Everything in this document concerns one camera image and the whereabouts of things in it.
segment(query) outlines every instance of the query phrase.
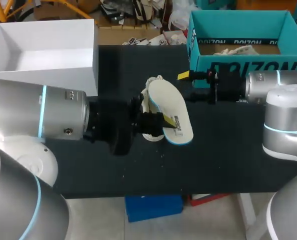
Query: gray floor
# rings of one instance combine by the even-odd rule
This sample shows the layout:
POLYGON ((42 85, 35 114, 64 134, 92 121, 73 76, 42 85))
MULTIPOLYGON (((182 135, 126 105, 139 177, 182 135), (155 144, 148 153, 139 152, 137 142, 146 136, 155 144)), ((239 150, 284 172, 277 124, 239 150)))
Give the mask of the gray floor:
MULTIPOLYGON (((255 211, 271 196, 252 194, 255 211)), ((71 199, 68 204, 73 215, 71 240, 245 240, 235 195, 185 206, 181 214, 133 223, 126 217, 123 197, 71 199)))

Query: black table surface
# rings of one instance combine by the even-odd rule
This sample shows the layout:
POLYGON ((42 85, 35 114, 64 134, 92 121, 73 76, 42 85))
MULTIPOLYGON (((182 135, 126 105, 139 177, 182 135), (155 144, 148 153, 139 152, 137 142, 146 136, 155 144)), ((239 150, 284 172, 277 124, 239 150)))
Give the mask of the black table surface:
MULTIPOLYGON (((189 69, 185 46, 100 46, 99 95, 129 100, 149 77, 178 86, 189 69)), ((65 198, 125 195, 275 192, 297 175, 297 161, 262 149, 264 107, 246 103, 187 103, 193 141, 175 146, 138 134, 127 156, 106 143, 48 139, 56 156, 54 190, 65 198)))

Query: white flip-flop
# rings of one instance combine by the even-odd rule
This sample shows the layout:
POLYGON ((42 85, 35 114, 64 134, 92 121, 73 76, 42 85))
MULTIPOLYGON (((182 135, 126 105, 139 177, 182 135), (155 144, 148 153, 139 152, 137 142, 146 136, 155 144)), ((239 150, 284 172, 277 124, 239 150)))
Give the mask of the white flip-flop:
MULTIPOLYGON (((154 113, 161 112, 175 121, 177 128, 163 128, 163 133, 168 142, 174 145, 186 145, 193 139, 193 129, 191 126, 189 113, 183 96, 179 90, 170 82, 163 79, 162 76, 151 77, 146 82, 144 100, 142 103, 143 111, 148 109, 154 113)), ((152 137, 143 134, 144 138, 149 141, 158 141, 163 135, 152 137)))

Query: screw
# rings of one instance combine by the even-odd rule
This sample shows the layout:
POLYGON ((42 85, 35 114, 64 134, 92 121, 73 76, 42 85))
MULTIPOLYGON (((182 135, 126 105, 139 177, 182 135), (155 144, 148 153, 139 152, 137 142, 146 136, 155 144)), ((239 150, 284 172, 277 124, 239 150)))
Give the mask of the screw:
POLYGON ((73 133, 73 129, 72 129, 72 128, 65 128, 65 129, 64 129, 64 133, 65 133, 66 135, 71 135, 71 134, 73 133))

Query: white box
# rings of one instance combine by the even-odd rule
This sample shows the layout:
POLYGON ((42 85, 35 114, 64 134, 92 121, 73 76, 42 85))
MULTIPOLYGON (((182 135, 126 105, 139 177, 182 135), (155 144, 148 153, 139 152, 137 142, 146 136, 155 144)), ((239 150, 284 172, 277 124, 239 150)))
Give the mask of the white box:
POLYGON ((92 19, 0 23, 0 79, 98 95, 92 19))

